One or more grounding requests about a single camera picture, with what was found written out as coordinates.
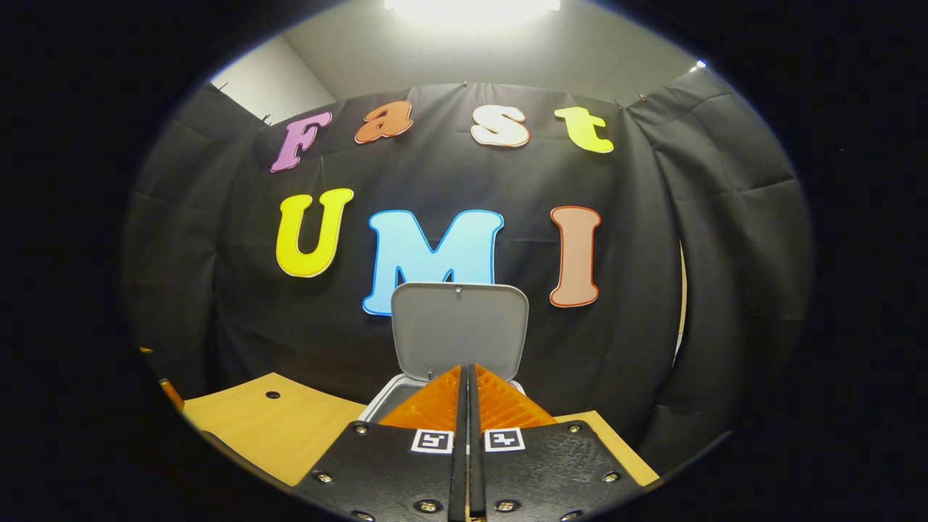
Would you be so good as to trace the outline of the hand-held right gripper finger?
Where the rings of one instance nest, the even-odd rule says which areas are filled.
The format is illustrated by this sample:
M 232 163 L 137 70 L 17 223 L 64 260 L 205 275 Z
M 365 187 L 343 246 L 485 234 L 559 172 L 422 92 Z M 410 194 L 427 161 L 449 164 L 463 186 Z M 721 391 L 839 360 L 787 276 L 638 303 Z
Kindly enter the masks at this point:
M 596 413 L 554 419 L 468 367 L 468 508 L 484 521 L 587 521 L 646 490 L 646 463 Z
M 378 422 L 348 423 L 295 493 L 352 521 L 462 521 L 468 368 L 457 365 Z

